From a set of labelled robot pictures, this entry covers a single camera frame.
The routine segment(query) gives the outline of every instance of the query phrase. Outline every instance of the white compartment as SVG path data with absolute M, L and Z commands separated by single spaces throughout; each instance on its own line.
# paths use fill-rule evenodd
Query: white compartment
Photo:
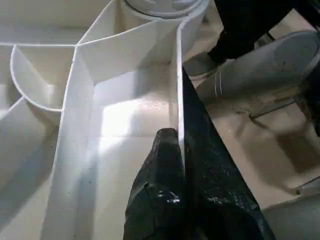
M 48 114 L 21 97 L 11 78 L 13 47 L 0 45 L 0 239 L 35 240 L 46 213 L 61 113 Z
M 156 19 L 132 10 L 124 0 L 111 0 L 79 43 L 110 37 Z
M 122 239 L 130 189 L 156 132 L 179 127 L 178 24 L 153 21 L 76 48 L 44 239 Z
M 73 53 L 73 46 L 16 45 L 11 74 L 20 94 L 38 108 L 61 112 Z
M 0 43 L 75 45 L 110 0 L 2 0 Z

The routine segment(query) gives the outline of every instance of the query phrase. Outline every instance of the gray shoe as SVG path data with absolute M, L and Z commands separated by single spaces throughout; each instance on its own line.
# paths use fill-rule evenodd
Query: gray shoe
M 199 53 L 183 63 L 190 80 L 201 80 L 214 72 L 222 63 L 214 62 L 206 52 Z

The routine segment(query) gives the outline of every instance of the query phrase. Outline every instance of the foot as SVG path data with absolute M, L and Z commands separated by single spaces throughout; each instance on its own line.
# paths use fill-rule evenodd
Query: foot
M 125 211 L 123 240 L 182 240 L 185 173 L 178 134 L 160 129 L 137 174 Z
M 183 63 L 190 80 L 201 80 L 213 74 L 225 60 L 213 61 L 206 52 L 199 53 Z

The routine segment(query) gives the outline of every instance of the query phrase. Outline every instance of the black trousers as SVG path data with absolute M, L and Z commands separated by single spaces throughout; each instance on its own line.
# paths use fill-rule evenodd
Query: black trousers
M 236 59 L 278 24 L 297 0 L 215 0 L 224 30 L 208 53 L 215 61 Z

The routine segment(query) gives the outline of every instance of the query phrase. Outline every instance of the tiled floor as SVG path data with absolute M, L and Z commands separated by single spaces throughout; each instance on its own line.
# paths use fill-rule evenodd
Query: tiled floor
M 185 59 L 212 48 L 222 29 L 212 4 Z M 312 27 L 293 10 L 270 32 L 279 38 L 304 29 Z M 295 187 L 320 176 L 320 140 L 297 105 L 264 115 L 256 122 L 221 109 L 220 105 L 208 111 L 261 208 L 297 198 Z

